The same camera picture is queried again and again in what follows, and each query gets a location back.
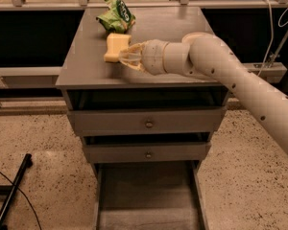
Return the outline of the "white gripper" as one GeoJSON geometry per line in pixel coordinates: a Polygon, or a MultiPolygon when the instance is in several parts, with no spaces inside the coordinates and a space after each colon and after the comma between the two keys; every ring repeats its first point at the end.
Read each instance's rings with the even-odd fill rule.
{"type": "Polygon", "coordinates": [[[120,58],[119,61],[125,66],[138,71],[147,71],[152,75],[165,74],[164,70],[164,50],[168,43],[161,40],[149,40],[146,43],[136,43],[119,53],[120,57],[137,56],[140,60],[120,58]]]}

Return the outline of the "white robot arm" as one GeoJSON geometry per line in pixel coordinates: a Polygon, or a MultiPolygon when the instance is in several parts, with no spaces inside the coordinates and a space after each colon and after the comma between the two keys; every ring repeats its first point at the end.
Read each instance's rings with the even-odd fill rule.
{"type": "Polygon", "coordinates": [[[181,42],[149,40],[119,53],[119,61],[151,75],[197,73],[225,86],[288,154],[288,96],[248,70],[218,36],[186,35],[181,42]]]}

